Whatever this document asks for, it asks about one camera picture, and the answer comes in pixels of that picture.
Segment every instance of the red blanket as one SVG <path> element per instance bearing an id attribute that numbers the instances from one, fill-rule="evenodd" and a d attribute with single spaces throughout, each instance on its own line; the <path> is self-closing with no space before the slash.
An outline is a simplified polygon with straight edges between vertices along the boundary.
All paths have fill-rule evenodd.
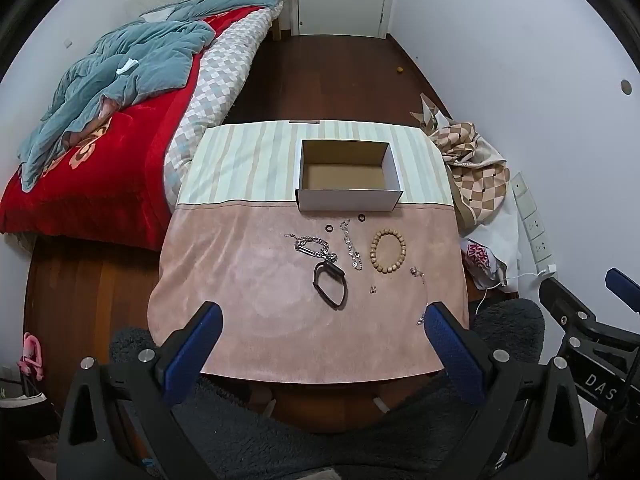
<path id="1" fill-rule="evenodd" d="M 220 35 L 260 7 L 206 18 Z M 40 177 L 31 192 L 18 171 L 0 202 L 0 232 L 36 232 L 159 251 L 171 213 L 164 197 L 164 154 L 198 81 L 193 58 L 184 88 L 117 112 Z"/>

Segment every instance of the wooden bead bracelet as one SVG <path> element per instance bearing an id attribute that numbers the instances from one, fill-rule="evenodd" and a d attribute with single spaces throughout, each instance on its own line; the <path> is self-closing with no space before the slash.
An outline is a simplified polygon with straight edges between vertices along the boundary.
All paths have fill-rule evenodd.
<path id="1" fill-rule="evenodd" d="M 378 262 L 378 257 L 376 256 L 376 253 L 378 252 L 378 243 L 380 241 L 380 238 L 382 238 L 385 235 L 395 236 L 400 242 L 400 256 L 391 267 L 382 266 Z M 406 243 L 404 241 L 404 237 L 398 231 L 395 231 L 393 229 L 382 229 L 382 231 L 378 231 L 376 235 L 373 237 L 373 241 L 371 242 L 371 250 L 369 252 L 369 256 L 371 257 L 371 264 L 376 268 L 378 272 L 382 272 L 383 274 L 389 274 L 390 272 L 395 272 L 400 268 L 406 256 Z"/>

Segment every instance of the open box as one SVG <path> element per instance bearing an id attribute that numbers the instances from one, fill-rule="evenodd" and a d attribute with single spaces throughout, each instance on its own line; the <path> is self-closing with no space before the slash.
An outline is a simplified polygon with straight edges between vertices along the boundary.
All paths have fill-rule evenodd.
<path id="1" fill-rule="evenodd" d="M 392 211 L 402 196 L 388 142 L 305 139 L 299 151 L 300 211 Z"/>

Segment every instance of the white wall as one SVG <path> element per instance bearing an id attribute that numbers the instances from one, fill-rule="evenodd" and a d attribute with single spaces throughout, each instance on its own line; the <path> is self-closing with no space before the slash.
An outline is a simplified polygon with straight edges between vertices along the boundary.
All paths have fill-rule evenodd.
<path id="1" fill-rule="evenodd" d="M 124 1 L 60 0 L 14 59 L 0 82 L 0 189 L 17 168 L 19 143 L 46 111 L 64 71 L 101 35 L 127 22 Z M 288 16 L 283 21 L 287 27 Z M 66 39 L 70 48 L 64 47 Z M 29 261 L 28 254 L 0 240 L 0 365 L 20 357 Z"/>
<path id="2" fill-rule="evenodd" d="M 640 332 L 638 315 L 604 285 L 614 266 L 640 282 L 640 75 L 590 4 L 395 0 L 390 33 L 453 117 L 473 121 L 522 171 L 562 283 L 599 321 Z M 522 272 L 535 272 L 522 229 L 520 251 Z M 538 300 L 530 279 L 520 286 Z M 547 321 L 545 359 L 562 335 Z"/>

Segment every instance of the pink object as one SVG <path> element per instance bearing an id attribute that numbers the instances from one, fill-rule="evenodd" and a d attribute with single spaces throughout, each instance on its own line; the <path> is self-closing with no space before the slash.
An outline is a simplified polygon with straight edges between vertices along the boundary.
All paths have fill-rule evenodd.
<path id="1" fill-rule="evenodd" d="M 18 368 L 25 375 L 31 375 L 32 372 L 35 372 L 37 381 L 41 381 L 44 377 L 40 342 L 36 336 L 29 332 L 24 333 L 24 347 L 22 357 L 18 361 Z"/>

